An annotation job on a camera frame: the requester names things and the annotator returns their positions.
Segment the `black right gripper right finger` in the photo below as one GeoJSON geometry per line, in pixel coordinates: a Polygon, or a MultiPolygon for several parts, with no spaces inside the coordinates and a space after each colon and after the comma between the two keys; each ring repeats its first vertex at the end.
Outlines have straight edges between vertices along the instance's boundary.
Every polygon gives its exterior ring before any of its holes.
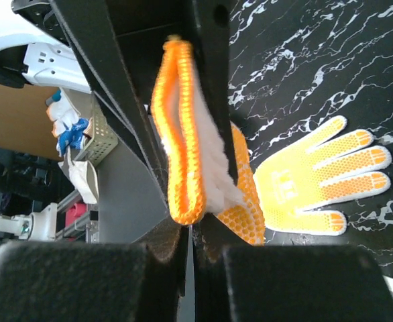
{"type": "Polygon", "coordinates": [[[251,246],[214,215],[192,227],[197,321],[393,321],[376,261],[349,246],[251,246]]]}

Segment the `orange dotted white glove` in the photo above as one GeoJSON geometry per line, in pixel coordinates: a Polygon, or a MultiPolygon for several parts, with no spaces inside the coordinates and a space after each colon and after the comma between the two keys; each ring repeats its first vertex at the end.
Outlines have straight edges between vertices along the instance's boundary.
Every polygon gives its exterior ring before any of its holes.
{"type": "Polygon", "coordinates": [[[251,245],[262,245],[267,229],[284,233],[338,236],[347,219],[327,205],[379,195],[390,188],[383,173],[392,162],[389,150],[373,144],[365,129],[346,134],[347,119],[335,116],[293,144],[266,158],[256,170],[241,130],[232,125],[237,186],[242,206],[217,215],[251,245]]]}

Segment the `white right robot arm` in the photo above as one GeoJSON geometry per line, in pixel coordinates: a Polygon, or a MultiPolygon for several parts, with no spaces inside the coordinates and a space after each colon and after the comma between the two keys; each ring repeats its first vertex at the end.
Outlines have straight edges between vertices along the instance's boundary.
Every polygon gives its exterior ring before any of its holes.
{"type": "Polygon", "coordinates": [[[175,321],[193,255],[197,321],[393,321],[376,244],[362,223],[393,203],[383,152],[393,131],[393,1],[0,1],[0,77],[93,93],[130,149],[101,173],[99,220],[125,244],[13,241],[0,247],[0,321],[175,321]],[[171,220],[173,176],[150,114],[168,36],[193,54],[229,172],[241,128],[269,228],[251,246],[207,214],[171,220]],[[126,216],[160,222],[147,232],[126,216]]]}

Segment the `white glove orange cuff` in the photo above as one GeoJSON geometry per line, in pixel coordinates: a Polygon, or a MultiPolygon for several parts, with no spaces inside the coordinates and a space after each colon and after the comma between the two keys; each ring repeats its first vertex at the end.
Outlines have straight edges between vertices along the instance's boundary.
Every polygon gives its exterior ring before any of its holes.
{"type": "Polygon", "coordinates": [[[168,157],[168,206],[181,225],[243,204],[229,174],[224,141],[209,113],[192,45],[178,35],[163,45],[151,112],[168,157]]]}

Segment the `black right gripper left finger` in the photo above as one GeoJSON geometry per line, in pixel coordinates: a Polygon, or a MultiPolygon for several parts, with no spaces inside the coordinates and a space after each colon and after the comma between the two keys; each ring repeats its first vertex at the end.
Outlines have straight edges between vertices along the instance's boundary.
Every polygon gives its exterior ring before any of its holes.
{"type": "Polygon", "coordinates": [[[163,221],[130,244],[0,247],[0,321],[175,321],[188,230],[163,221]]]}

